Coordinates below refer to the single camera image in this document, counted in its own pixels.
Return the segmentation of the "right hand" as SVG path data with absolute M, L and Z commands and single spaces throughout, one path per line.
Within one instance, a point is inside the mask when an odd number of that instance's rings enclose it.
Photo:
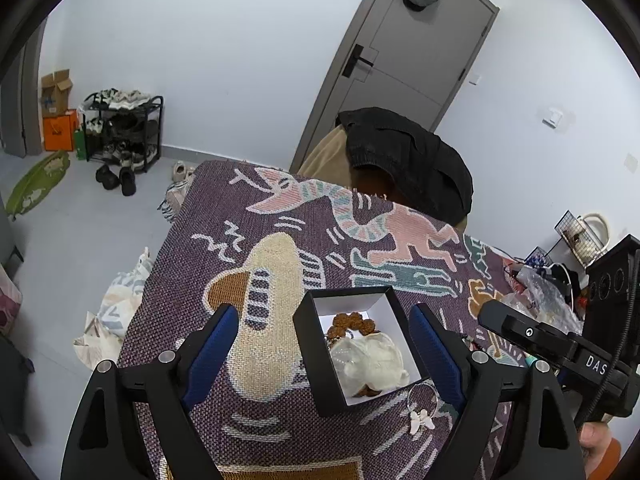
M 586 451 L 586 468 L 594 469 L 612 442 L 612 431 L 606 422 L 585 422 L 579 429 L 578 441 Z

